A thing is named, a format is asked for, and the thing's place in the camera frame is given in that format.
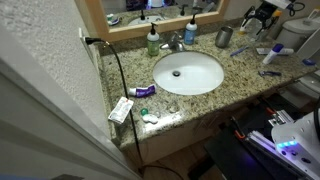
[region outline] mirror frame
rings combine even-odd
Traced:
[[[150,25],[139,24],[135,26],[110,29],[105,17],[101,0],[74,0],[82,19],[91,37],[100,37],[108,42],[115,42],[140,36],[146,36],[150,31]],[[217,11],[196,16],[197,25],[208,24],[223,20],[229,0],[220,0]],[[158,21],[157,32],[174,31],[184,29],[191,16]]]

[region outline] white sink basin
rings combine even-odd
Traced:
[[[164,17],[162,18],[161,16],[146,16],[146,21],[145,23],[151,23],[151,22],[155,22],[155,21],[162,21],[162,20],[166,20],[166,19],[170,19],[168,17]],[[137,25],[137,24],[141,24],[139,23],[140,21],[140,17],[137,19],[132,20],[128,26],[133,26],[133,25]]]
[[[224,72],[213,57],[187,51],[163,57],[153,69],[153,78],[171,93],[198,95],[217,88],[223,81]]]

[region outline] label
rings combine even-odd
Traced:
[[[196,31],[186,30],[185,35],[184,35],[184,43],[185,44],[193,44],[195,36],[196,36]]]
[[[108,119],[116,123],[122,124],[126,119],[132,106],[133,101],[125,97],[121,97],[119,102],[117,103],[117,106],[111,111],[110,115],[108,116]]]
[[[159,41],[148,41],[148,54],[150,56],[159,54]]]

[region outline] textured wall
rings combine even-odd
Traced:
[[[0,23],[109,137],[100,80],[78,36],[73,0],[0,0]]]

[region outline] soap dispenser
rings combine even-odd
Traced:
[[[154,29],[154,26],[157,26],[157,25],[154,23],[151,23],[151,31],[147,36],[148,54],[150,56],[157,56],[159,54],[159,34]]]
[[[196,30],[198,28],[195,21],[196,14],[193,15],[190,23],[186,26],[186,31],[184,33],[184,44],[191,45],[194,43],[194,38],[196,36]]]
[[[139,24],[144,24],[146,23],[146,17],[143,14],[143,10],[141,9],[141,16],[140,16],[140,20],[138,21]]]
[[[178,15],[178,17],[183,17],[184,15],[185,15],[185,12],[184,12],[184,8],[185,7],[188,7],[188,4],[183,4],[182,6],[181,6],[181,11],[180,11],[180,14]]]

